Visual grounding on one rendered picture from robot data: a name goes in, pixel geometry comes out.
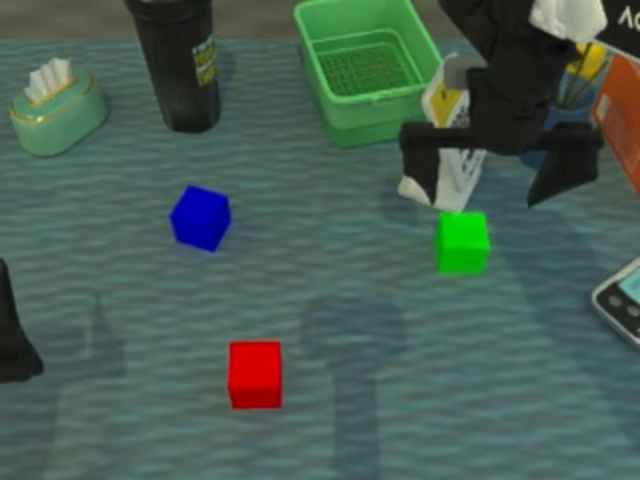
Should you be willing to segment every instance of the table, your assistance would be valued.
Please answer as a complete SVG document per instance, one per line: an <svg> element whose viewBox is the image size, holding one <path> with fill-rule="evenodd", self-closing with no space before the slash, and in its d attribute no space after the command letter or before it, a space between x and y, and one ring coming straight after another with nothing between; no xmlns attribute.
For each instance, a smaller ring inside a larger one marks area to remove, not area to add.
<svg viewBox="0 0 640 480"><path fill-rule="evenodd" d="M588 303L638 254L608 152L597 184L533 210L532 173L490 157L470 205L490 265L442 277L436 212L395 193L397 146L329 146L294 42L222 42L223 119L199 136L163 126L134 43L0 51L5 101L66 56L112 104L53 159L0 120L0 253L47 363L0 386L0 478L637 477L640 357ZM214 255L171 236L188 183L231 197ZM282 411L229 410L238 338L283 342Z"/></svg>

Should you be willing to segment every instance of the calculator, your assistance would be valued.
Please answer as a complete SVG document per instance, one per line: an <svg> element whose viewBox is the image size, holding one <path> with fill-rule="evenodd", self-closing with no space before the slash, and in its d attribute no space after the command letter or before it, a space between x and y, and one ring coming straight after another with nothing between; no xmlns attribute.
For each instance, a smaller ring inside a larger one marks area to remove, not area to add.
<svg viewBox="0 0 640 480"><path fill-rule="evenodd" d="M619 335L640 349L640 257L598 285L591 302Z"/></svg>

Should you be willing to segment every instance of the button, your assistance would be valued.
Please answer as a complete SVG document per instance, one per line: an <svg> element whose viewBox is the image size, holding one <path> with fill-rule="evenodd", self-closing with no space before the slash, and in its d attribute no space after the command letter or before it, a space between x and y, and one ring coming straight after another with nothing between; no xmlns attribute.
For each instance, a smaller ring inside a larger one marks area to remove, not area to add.
<svg viewBox="0 0 640 480"><path fill-rule="evenodd" d="M611 295L609 297L609 304L613 307L619 307L622 305L622 299L620 297L616 297L615 295Z"/></svg>

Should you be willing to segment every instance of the blue cup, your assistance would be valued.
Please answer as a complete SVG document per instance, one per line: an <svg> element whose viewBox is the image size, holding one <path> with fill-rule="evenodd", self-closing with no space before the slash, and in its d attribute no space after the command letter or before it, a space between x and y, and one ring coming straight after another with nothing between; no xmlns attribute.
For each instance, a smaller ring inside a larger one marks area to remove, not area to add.
<svg viewBox="0 0 640 480"><path fill-rule="evenodd" d="M569 87L574 75L567 74L560 83L560 98L564 97L564 94ZM582 91L587 84L587 80L583 77L578 77L573 86L572 92L575 95L578 91ZM568 110L561 110L554 106L549 109L549 116L544 123L545 129L553 128L558 123L564 122L588 122L591 116L591 107L596 100L597 85L589 85L582 93L580 97L576 99ZM547 155L545 150L529 150L520 155L520 160L527 167L538 170Z"/></svg>

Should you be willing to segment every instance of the green tissue dispenser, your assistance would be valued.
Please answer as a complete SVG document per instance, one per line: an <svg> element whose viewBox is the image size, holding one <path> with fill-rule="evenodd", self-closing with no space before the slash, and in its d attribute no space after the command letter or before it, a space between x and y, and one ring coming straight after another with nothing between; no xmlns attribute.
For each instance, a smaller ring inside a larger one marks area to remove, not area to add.
<svg viewBox="0 0 640 480"><path fill-rule="evenodd" d="M20 146L39 157L59 155L96 130L109 116L107 98L93 74L52 59L31 73L10 116Z"/></svg>

